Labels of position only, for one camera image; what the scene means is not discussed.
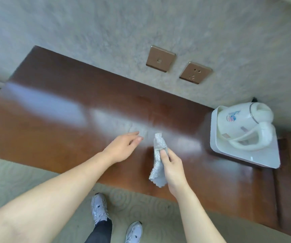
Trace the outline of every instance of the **electric kettle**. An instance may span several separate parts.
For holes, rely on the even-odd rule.
[[[228,107],[217,115],[219,137],[233,147],[256,151],[268,147],[275,135],[272,110],[260,102]]]

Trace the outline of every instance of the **cleaning cloth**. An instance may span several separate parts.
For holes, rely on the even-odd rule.
[[[164,175],[164,164],[162,163],[162,160],[160,158],[159,151],[164,149],[168,155],[168,147],[166,142],[162,138],[161,133],[155,134],[155,138],[153,140],[153,147],[155,151],[155,162],[151,174],[149,176],[149,180],[161,188],[164,185],[166,185],[167,180]]]

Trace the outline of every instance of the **kettle sticker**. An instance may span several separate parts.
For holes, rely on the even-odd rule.
[[[241,111],[230,112],[230,113],[226,116],[226,120],[227,120],[228,122],[234,122],[234,121],[237,119],[236,115],[239,115],[240,112],[241,112]]]

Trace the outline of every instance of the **white sneaker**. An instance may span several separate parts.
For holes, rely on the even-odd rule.
[[[94,217],[95,225],[100,221],[110,219],[107,211],[107,201],[102,193],[97,193],[91,199],[91,212]]]
[[[139,243],[142,236],[142,224],[139,221],[132,223],[126,232],[125,243]]]

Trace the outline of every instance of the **beige patterned carpet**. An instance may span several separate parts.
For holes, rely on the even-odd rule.
[[[0,207],[8,201],[56,176],[56,173],[0,160]],[[83,243],[94,227],[90,211],[91,197],[102,192],[108,201],[113,220],[113,243],[124,243],[128,226],[139,220],[143,223],[142,243],[186,242],[178,205],[167,200],[96,184],[79,206],[56,243]],[[209,212],[213,223],[228,243],[291,243],[291,237],[273,229],[238,218]]]

